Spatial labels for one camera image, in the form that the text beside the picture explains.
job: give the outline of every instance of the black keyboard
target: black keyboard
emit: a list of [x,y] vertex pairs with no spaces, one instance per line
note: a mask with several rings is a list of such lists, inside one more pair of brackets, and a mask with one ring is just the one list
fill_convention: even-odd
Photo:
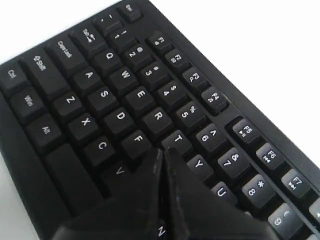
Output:
[[281,239],[320,238],[319,169],[147,0],[4,63],[0,90],[1,153],[41,240],[116,196],[152,147]]

